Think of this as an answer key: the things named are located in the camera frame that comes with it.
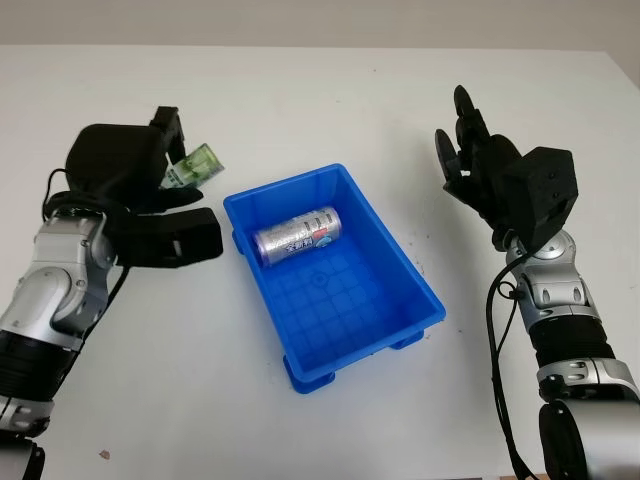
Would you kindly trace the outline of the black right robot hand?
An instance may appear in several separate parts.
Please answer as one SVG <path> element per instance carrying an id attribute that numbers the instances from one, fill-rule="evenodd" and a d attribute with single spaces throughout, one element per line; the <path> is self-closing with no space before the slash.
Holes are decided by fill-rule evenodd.
<path id="1" fill-rule="evenodd" d="M 521 155 L 509 139 L 489 132 L 480 110 L 461 85 L 454 89 L 454 105 L 457 142 L 442 129 L 435 132 L 445 178 L 443 189 L 479 214 L 492 229 L 494 248 L 504 252 L 514 233 L 501 193 L 502 175 Z"/>

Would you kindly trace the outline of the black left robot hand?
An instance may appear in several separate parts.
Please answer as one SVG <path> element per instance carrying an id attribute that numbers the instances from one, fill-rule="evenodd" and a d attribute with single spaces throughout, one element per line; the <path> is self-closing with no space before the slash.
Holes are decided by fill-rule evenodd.
<path id="1" fill-rule="evenodd" d="M 91 124 L 67 156 L 69 189 L 112 200 L 138 214 L 191 205 L 203 193 L 190 186 L 163 187 L 167 167 L 186 157 L 178 109 L 160 106 L 147 125 Z"/>

